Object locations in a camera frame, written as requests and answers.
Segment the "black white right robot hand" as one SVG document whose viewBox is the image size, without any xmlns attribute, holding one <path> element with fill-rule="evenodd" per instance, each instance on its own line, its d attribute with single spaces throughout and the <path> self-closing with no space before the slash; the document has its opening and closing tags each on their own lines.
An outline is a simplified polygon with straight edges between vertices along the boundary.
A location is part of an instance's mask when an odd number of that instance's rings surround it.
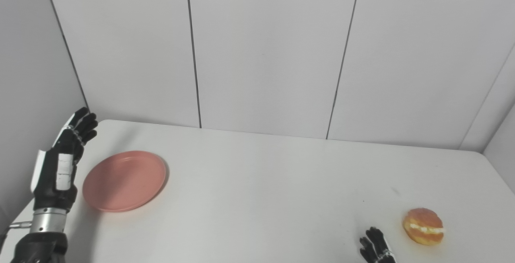
<svg viewBox="0 0 515 263">
<path fill-rule="evenodd" d="M 360 237 L 359 243 L 362 245 L 359 252 L 368 263 L 396 263 L 384 233 L 372 226 L 365 232 L 365 236 Z"/>
</svg>

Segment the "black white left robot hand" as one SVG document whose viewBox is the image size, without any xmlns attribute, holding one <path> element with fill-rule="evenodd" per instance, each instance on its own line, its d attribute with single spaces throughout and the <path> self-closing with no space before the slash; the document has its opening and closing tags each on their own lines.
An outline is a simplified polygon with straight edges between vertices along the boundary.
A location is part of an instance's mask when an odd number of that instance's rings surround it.
<svg viewBox="0 0 515 263">
<path fill-rule="evenodd" d="M 77 164 L 85 145 L 96 135 L 97 116 L 83 107 L 66 121 L 49 150 L 37 153 L 31 192 L 33 210 L 58 208 L 70 212 L 77 197 Z"/>
</svg>

